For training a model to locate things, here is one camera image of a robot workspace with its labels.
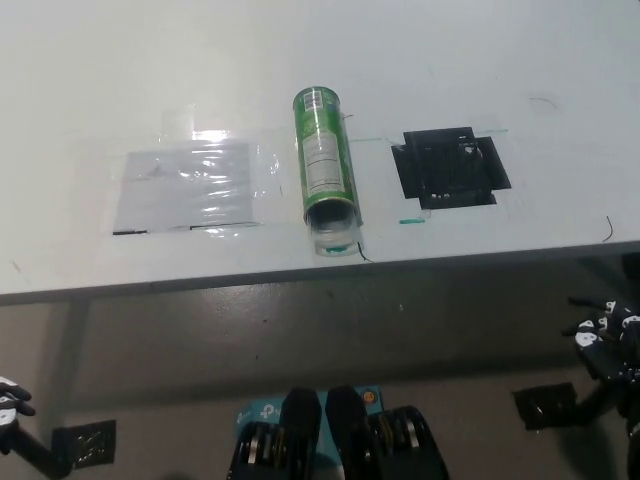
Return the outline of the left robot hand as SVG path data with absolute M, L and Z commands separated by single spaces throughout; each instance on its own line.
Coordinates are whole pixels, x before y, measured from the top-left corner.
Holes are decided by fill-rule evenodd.
M 20 415 L 32 417 L 36 410 L 30 405 L 32 395 L 14 381 L 1 377 L 1 453 L 10 452 L 10 438 L 18 428 Z

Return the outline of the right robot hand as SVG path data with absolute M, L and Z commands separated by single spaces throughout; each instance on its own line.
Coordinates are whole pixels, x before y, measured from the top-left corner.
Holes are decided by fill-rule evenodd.
M 589 374 L 605 385 L 638 389 L 639 313 L 611 297 L 569 297 L 568 303 L 589 310 L 584 320 L 562 331 Z

